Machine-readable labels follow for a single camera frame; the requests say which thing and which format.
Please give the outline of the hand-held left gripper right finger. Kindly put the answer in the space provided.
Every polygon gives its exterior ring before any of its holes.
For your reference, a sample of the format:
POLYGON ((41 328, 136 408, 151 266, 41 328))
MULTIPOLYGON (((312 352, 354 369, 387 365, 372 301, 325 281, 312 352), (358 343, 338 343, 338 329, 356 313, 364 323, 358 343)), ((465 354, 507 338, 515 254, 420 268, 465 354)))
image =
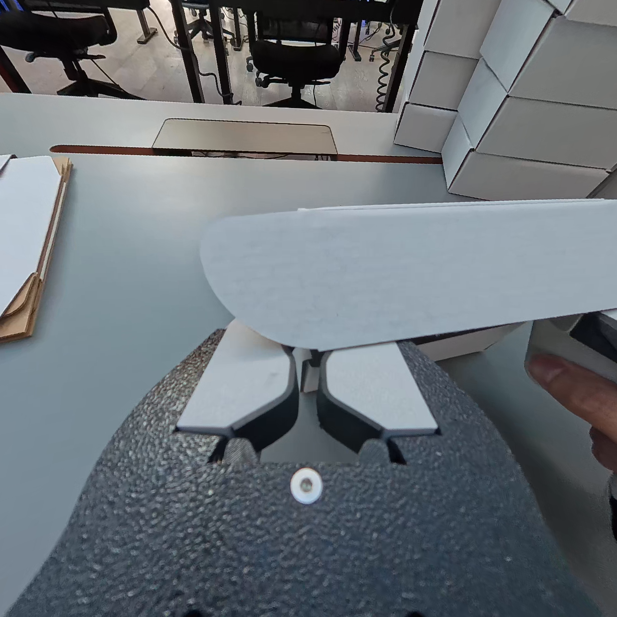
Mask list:
POLYGON ((439 434, 397 343, 326 352, 316 410, 320 427, 356 453, 369 440, 439 434))

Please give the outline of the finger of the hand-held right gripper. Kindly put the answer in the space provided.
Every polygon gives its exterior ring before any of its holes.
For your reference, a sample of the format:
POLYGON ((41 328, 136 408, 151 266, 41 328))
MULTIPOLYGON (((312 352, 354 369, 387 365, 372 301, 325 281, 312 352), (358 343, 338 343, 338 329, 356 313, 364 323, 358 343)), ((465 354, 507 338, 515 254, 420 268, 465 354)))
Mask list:
POLYGON ((613 170, 587 195, 587 199, 616 199, 616 175, 613 170))

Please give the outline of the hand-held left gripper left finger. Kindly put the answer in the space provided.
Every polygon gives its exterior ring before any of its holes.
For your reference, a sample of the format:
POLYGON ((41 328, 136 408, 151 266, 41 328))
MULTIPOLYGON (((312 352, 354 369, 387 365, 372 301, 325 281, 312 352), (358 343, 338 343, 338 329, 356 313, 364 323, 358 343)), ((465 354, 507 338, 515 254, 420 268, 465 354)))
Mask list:
POLYGON ((176 428, 244 438, 259 452, 294 426, 298 407, 297 369, 291 350, 235 319, 226 328, 176 428))

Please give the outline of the white cardboard box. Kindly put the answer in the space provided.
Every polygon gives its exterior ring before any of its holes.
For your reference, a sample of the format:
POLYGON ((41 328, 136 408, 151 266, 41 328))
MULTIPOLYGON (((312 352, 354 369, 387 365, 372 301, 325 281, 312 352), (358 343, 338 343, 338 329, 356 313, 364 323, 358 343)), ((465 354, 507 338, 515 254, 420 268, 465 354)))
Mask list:
POLYGON ((616 308, 616 200, 300 209, 211 221, 213 293, 331 351, 616 308))

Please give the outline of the person's right hand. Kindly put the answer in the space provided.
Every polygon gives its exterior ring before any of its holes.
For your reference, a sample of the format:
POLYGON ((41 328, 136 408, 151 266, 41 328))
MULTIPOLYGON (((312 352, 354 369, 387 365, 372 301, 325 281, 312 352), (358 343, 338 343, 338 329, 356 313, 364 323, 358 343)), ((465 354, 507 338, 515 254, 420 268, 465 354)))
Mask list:
POLYGON ((526 370, 560 405, 590 425, 592 453, 616 473, 616 385, 594 372, 549 354, 536 354, 526 370))

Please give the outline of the stack of white closed boxes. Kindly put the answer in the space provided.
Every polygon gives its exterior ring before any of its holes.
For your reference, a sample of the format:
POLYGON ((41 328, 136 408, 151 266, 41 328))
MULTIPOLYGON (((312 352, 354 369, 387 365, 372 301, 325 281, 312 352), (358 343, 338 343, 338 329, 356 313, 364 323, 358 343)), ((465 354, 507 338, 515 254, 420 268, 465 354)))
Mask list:
POLYGON ((423 1, 394 143, 449 192, 584 198, 616 169, 616 1, 423 1))

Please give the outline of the stack of flat cardboard sheets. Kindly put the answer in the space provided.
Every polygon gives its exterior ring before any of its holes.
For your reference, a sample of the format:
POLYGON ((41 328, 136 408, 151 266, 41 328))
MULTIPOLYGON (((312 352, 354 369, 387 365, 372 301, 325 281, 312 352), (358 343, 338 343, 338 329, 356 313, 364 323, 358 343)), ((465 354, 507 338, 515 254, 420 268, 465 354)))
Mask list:
POLYGON ((73 165, 1 155, 1 343, 32 336, 73 165))

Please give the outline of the black office chair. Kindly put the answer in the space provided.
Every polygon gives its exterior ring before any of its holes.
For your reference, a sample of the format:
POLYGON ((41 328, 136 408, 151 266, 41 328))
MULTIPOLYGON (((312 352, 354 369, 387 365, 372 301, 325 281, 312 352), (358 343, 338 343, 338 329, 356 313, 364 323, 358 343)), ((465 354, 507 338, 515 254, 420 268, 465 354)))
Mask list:
POLYGON ((306 101, 302 90, 327 85, 339 73, 342 59, 333 45, 334 18, 282 19, 250 12, 246 20, 256 86, 280 83, 291 89, 288 98, 265 106, 318 109, 316 98, 306 101))
POLYGON ((91 46, 108 46, 117 40, 117 29, 104 8, 92 17, 63 19, 18 9, 1 10, 1 45, 27 52, 27 62, 36 58, 56 58, 64 66, 71 83, 58 90, 59 96, 98 97, 142 100, 124 90, 115 81, 89 78, 80 61, 93 64, 104 56, 89 53, 91 46))

